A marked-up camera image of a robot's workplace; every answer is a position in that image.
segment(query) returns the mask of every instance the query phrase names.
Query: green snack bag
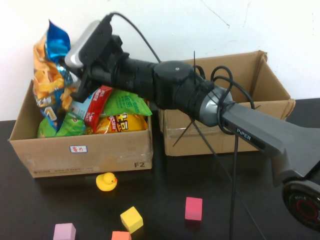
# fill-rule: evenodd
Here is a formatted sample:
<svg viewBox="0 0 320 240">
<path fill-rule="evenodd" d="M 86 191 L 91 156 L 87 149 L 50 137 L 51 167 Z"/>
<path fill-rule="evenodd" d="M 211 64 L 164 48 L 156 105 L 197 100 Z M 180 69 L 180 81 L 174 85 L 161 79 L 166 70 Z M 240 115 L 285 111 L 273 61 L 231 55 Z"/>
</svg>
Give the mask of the green snack bag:
<svg viewBox="0 0 320 240">
<path fill-rule="evenodd" d="M 47 118 L 44 118 L 39 125 L 38 138 L 53 138 L 78 136 L 85 134 L 86 126 L 82 119 L 76 118 L 73 113 L 67 113 L 58 132 L 50 125 Z"/>
<path fill-rule="evenodd" d="M 144 99 L 137 94 L 114 89 L 113 93 L 106 101 L 100 118 L 115 116 L 120 114 L 139 114 L 144 116 L 152 115 Z"/>
</svg>

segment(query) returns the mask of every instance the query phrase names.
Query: toy block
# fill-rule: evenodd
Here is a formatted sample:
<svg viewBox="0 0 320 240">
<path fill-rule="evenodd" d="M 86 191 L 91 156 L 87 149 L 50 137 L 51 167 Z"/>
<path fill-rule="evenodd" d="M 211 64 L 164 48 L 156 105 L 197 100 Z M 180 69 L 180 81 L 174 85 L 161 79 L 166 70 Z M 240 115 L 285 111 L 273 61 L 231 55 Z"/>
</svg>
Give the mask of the toy block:
<svg viewBox="0 0 320 240">
<path fill-rule="evenodd" d="M 185 215 L 187 220 L 202 219 L 202 198 L 187 197 L 185 201 Z"/>
<path fill-rule="evenodd" d="M 131 240 L 131 235 L 128 231 L 113 231 L 111 240 Z"/>
<path fill-rule="evenodd" d="M 72 223 L 56 224 L 53 240 L 75 240 L 76 229 Z"/>
<path fill-rule="evenodd" d="M 144 221 L 136 208 L 133 206 L 120 215 L 121 222 L 132 234 L 144 225 Z"/>
</svg>

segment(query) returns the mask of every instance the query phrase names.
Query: orange block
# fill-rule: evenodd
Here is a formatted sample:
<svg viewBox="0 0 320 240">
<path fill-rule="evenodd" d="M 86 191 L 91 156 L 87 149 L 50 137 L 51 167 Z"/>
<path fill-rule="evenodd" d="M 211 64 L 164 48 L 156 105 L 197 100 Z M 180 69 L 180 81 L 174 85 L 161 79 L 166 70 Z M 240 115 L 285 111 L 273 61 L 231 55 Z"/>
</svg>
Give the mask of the orange block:
<svg viewBox="0 0 320 240">
<path fill-rule="evenodd" d="M 131 235 L 128 231 L 113 231 L 111 240 L 131 240 Z"/>
</svg>

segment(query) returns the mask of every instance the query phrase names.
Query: black table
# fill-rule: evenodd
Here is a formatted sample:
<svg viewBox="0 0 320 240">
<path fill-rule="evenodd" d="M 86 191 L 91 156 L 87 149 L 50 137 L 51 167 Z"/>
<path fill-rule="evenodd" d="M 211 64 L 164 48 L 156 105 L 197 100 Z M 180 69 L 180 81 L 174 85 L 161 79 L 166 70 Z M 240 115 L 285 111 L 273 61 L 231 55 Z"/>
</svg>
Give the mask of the black table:
<svg viewBox="0 0 320 240">
<path fill-rule="evenodd" d="M 320 99 L 299 100 L 289 122 L 320 128 Z M 144 226 L 133 240 L 228 239 L 231 183 L 212 156 L 167 157 L 153 116 L 152 170 L 116 173 L 118 186 L 99 191 L 95 175 L 34 180 L 7 142 L 14 121 L 0 122 L 0 239 L 51 240 L 55 224 L 73 223 L 78 240 L 110 240 L 124 231 L 120 214 L 135 206 Z M 220 156 L 231 170 L 232 154 Z M 268 240 L 319 239 L 296 221 L 272 184 L 271 163 L 241 153 L 237 187 Z M 203 198 L 200 225 L 185 221 L 186 197 Z M 236 201 L 234 239 L 262 239 Z"/>
</svg>

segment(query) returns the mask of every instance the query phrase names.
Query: yellow block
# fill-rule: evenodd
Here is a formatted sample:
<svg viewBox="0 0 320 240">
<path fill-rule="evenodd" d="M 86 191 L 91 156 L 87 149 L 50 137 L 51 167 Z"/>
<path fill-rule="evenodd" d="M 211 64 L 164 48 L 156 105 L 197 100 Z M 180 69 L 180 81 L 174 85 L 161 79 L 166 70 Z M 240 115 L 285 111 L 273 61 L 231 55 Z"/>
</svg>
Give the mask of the yellow block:
<svg viewBox="0 0 320 240">
<path fill-rule="evenodd" d="M 144 221 L 136 208 L 133 206 L 120 215 L 121 222 L 132 234 L 144 225 Z"/>
</svg>

